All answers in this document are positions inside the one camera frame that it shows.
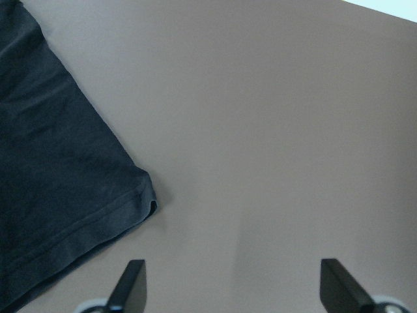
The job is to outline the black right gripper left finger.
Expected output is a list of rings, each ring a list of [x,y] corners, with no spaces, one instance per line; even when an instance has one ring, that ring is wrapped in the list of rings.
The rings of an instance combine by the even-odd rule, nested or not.
[[[144,312],[146,302],[145,260],[130,260],[108,299],[108,312]]]

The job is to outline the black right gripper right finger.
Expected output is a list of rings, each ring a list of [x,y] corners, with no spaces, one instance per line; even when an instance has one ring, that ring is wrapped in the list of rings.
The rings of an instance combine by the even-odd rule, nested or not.
[[[373,312],[375,302],[335,258],[321,260],[320,300],[329,313]]]

